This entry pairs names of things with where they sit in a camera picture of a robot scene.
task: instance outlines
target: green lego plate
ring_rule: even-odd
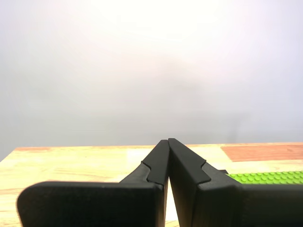
[[[303,171],[228,174],[228,176],[247,184],[303,184]]]

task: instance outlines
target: white wall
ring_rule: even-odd
[[[303,1],[0,0],[0,151],[302,141]]]

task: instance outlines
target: white backdrop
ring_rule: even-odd
[[[301,0],[0,0],[0,152],[302,141]]]

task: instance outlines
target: black plastic part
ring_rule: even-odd
[[[147,181],[165,185],[168,179],[169,144],[167,140],[161,140],[155,148],[142,161],[151,172]]]
[[[147,158],[149,166],[142,162],[120,183],[42,182],[26,188],[17,200],[23,227],[164,227],[168,141]]]
[[[189,160],[197,154],[175,144],[169,139],[169,177],[180,227],[303,227],[303,185],[241,184],[208,163],[210,181],[196,183],[200,162]]]
[[[173,159],[178,161],[180,167],[188,173],[188,177],[195,184],[210,181],[210,177],[201,169],[206,163],[205,159],[176,139],[169,139],[169,148],[173,151]]]
[[[224,173],[224,174],[228,174],[228,172],[227,172],[226,169],[220,169],[219,171],[221,171],[221,172]]]

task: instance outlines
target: wooden table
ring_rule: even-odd
[[[154,146],[17,148],[0,162],[0,223],[20,227],[16,199],[41,181],[119,182]],[[189,145],[229,173],[303,170],[303,143]],[[166,226],[178,218],[169,187]]]

